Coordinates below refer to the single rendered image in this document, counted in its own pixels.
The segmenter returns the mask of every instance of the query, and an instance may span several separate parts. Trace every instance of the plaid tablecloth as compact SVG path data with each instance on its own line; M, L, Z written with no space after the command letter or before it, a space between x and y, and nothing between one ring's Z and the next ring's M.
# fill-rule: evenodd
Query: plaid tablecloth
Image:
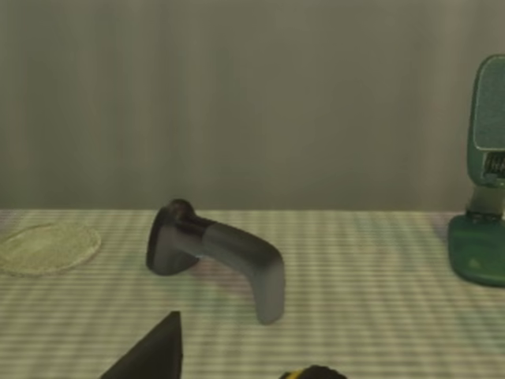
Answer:
M276 379L314 363L350 379L505 377L505 290L447 263L452 215L201 212L276 245L286 310L259 325L249 285L210 260L174 277L144 266L155 212L0 211L0 233L79 221L99 255L60 276L0 276L0 378L95 379L170 311L184 379Z

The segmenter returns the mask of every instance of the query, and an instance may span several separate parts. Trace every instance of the gray curtain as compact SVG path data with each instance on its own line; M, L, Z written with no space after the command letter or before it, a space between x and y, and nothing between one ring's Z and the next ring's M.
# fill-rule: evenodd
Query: gray curtain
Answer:
M462 210L490 0L0 0L0 208Z

